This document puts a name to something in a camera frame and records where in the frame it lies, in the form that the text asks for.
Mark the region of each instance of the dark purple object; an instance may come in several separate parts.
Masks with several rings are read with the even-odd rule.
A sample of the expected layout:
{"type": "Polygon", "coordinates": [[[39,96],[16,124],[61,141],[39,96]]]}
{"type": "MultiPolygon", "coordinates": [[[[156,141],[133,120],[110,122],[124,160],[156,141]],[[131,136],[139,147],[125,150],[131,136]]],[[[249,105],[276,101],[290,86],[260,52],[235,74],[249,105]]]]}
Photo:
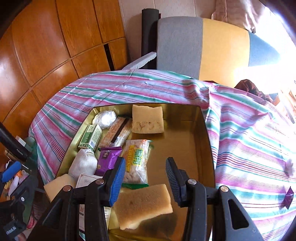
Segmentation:
{"type": "Polygon", "coordinates": [[[284,198],[284,204],[285,204],[287,209],[289,209],[293,198],[294,198],[294,192],[292,191],[292,188],[290,187],[287,194],[286,194],[286,196],[285,196],[285,198],[284,198]]]}
{"type": "Polygon", "coordinates": [[[101,148],[101,153],[98,159],[98,166],[95,175],[104,176],[107,170],[113,169],[117,157],[119,157],[121,151],[121,146],[101,148]]]}

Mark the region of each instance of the silver bolt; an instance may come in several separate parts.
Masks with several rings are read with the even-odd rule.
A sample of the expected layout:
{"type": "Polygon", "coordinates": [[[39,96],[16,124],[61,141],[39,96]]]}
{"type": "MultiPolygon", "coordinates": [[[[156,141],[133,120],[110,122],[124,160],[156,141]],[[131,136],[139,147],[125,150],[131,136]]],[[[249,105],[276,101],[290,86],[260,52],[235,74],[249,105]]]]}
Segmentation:
{"type": "Polygon", "coordinates": [[[102,178],[99,178],[96,180],[96,184],[98,184],[98,185],[101,185],[103,183],[104,183],[104,179],[102,179],[102,178]]]}
{"type": "Polygon", "coordinates": [[[228,192],[228,191],[229,191],[229,188],[226,187],[226,186],[222,186],[222,187],[221,187],[221,191],[222,191],[222,192],[228,192]]]}
{"type": "Polygon", "coordinates": [[[71,186],[70,185],[67,185],[67,186],[64,186],[63,187],[63,191],[65,191],[65,192],[68,192],[70,190],[71,190],[71,186]]]}
{"type": "Polygon", "coordinates": [[[189,179],[188,183],[191,185],[195,185],[196,184],[196,180],[195,179],[189,179]]]}

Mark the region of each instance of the white cloth bundle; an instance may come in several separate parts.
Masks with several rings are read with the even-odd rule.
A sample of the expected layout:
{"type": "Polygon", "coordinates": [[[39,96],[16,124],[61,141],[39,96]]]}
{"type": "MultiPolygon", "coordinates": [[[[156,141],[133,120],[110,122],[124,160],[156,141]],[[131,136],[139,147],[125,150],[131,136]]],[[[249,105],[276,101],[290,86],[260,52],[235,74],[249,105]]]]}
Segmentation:
{"type": "Polygon", "coordinates": [[[98,160],[91,149],[80,149],[69,169],[69,175],[77,181],[81,173],[93,175],[97,165],[98,160]]]}

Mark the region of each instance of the striped fabric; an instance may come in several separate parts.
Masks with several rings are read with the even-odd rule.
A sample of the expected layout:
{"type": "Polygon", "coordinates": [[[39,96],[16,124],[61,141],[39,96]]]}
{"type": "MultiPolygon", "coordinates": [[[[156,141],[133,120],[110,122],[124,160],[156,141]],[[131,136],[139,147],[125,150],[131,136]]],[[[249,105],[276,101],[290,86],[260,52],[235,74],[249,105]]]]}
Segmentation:
{"type": "Polygon", "coordinates": [[[259,97],[173,72],[130,70],[98,73],[63,88],[37,114],[29,130],[38,143],[44,183],[54,179],[71,139],[95,106],[135,102],[198,105],[204,115],[216,186],[227,185],[264,240],[280,240],[296,215],[296,201],[282,204],[296,178],[284,172],[295,160],[290,121],[259,97]]]}

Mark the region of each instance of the purple snack wrapper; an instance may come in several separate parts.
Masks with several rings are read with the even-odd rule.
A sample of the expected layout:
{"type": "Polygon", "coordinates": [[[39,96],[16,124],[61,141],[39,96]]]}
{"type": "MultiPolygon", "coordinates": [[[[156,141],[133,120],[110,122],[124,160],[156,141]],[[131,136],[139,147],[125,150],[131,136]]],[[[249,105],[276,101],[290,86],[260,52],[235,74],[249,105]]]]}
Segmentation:
{"type": "Polygon", "coordinates": [[[284,198],[284,204],[287,209],[289,209],[289,207],[293,201],[293,198],[294,198],[294,192],[292,191],[292,188],[290,187],[289,190],[287,191],[285,198],[284,198]]]}
{"type": "Polygon", "coordinates": [[[97,176],[104,176],[107,170],[113,169],[117,157],[119,157],[121,151],[121,146],[101,148],[100,157],[98,159],[98,166],[94,174],[97,176]]]}

